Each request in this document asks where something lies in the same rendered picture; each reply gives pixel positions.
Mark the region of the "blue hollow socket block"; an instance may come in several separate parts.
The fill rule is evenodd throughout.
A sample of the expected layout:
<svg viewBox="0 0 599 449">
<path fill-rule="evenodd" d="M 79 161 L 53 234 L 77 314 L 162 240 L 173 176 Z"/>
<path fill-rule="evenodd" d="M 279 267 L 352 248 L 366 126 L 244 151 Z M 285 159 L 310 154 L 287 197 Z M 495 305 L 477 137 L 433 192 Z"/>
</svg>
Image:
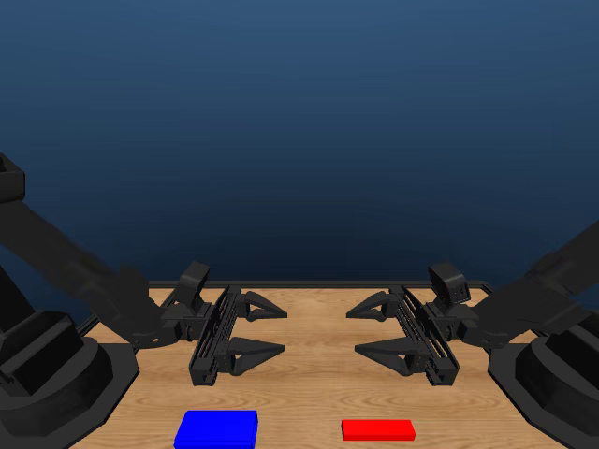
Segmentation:
<svg viewBox="0 0 599 449">
<path fill-rule="evenodd" d="M 187 411 L 174 449 L 256 449 L 257 411 Z"/>
</svg>

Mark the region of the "thin red peg bar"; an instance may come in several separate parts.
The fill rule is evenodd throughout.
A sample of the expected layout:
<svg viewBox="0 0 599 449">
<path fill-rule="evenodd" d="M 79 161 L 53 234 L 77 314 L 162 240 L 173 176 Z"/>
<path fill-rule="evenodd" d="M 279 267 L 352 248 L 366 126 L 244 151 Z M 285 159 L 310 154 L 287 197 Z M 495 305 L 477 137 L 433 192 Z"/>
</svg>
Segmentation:
<svg viewBox="0 0 599 449">
<path fill-rule="evenodd" d="M 343 419 L 344 441 L 413 441 L 416 431 L 410 420 L 404 419 Z"/>
</svg>

